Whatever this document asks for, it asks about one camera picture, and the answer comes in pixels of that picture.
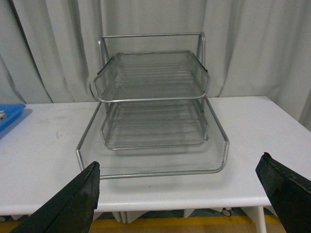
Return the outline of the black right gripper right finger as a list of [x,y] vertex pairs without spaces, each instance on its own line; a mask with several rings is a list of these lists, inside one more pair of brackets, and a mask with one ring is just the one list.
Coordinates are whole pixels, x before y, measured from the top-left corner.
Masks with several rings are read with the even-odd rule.
[[281,224],[288,233],[311,231],[311,181],[265,152],[255,169]]

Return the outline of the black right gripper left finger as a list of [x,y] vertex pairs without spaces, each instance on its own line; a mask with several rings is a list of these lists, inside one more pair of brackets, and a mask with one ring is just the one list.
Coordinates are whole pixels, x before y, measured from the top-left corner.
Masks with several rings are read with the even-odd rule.
[[100,194],[100,165],[94,161],[12,233],[87,233]]

